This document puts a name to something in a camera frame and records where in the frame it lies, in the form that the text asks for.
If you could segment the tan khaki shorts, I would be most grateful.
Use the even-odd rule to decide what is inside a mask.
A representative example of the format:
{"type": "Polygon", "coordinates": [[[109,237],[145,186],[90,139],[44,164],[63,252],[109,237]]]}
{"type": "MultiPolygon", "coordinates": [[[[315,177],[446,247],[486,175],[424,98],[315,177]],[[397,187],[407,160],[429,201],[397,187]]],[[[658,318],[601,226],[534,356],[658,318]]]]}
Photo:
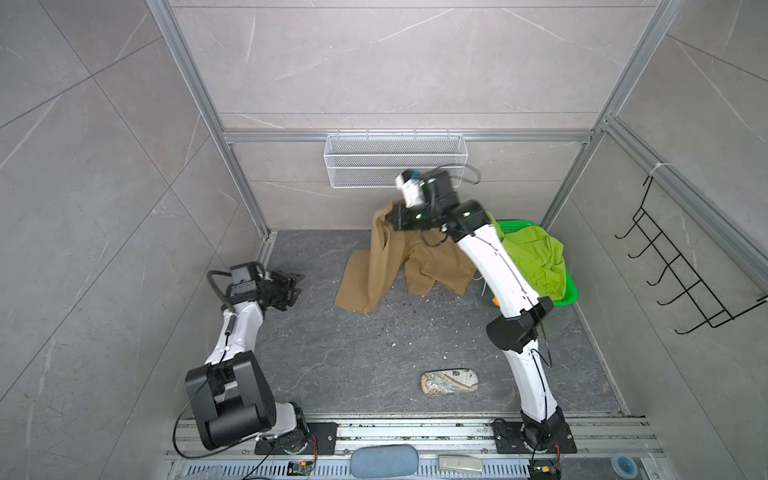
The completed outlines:
{"type": "Polygon", "coordinates": [[[372,220],[370,248],[350,256],[335,305],[370,313],[379,305],[403,271],[407,293],[425,296],[435,284],[455,295],[466,293],[476,267],[458,245],[437,229],[397,231],[386,220],[398,204],[378,210],[372,220]]]}

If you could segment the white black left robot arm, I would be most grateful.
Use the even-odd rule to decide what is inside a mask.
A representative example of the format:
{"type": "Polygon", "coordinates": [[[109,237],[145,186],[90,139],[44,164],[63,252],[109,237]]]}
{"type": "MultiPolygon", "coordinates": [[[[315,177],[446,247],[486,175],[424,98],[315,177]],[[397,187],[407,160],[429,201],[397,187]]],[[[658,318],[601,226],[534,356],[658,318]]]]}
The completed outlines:
{"type": "Polygon", "coordinates": [[[207,452],[229,450],[249,439],[286,454],[299,454],[311,440],[303,412],[275,400],[258,364],[255,345],[265,313],[286,311],[298,300],[301,274],[267,271],[252,261],[205,278],[221,302],[222,328],[205,363],[187,372],[187,407],[207,452]]]}

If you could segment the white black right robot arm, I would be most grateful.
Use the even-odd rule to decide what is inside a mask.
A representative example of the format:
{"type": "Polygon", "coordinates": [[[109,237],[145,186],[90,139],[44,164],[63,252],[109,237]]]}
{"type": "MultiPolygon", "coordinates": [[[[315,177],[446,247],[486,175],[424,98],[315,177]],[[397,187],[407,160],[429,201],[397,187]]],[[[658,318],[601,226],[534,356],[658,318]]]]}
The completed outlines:
{"type": "Polygon", "coordinates": [[[567,426],[543,369],[536,327],[553,309],[514,264],[491,219],[476,201],[438,211],[430,206],[408,208],[398,202],[386,220],[400,231],[433,228],[451,238],[473,262],[499,303],[500,316],[486,326],[491,342],[510,365],[521,401],[522,432],[533,451],[555,445],[567,426]]]}

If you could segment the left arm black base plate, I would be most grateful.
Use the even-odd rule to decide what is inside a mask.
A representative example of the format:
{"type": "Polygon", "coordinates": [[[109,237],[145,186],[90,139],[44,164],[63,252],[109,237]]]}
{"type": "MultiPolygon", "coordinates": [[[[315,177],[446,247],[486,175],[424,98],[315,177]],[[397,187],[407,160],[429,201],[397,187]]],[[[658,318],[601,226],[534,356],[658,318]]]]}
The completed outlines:
{"type": "Polygon", "coordinates": [[[310,422],[276,439],[259,439],[256,455],[332,455],[335,453],[339,425],[334,422],[310,422]]]}

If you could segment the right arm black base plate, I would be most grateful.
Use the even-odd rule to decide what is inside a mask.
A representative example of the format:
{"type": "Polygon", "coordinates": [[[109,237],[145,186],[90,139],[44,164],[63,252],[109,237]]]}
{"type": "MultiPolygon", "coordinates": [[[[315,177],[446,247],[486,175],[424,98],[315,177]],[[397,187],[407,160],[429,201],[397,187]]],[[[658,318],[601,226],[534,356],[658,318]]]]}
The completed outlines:
{"type": "Polygon", "coordinates": [[[569,425],[552,417],[542,423],[493,420],[489,426],[499,454],[575,454],[578,449],[569,425]]]}

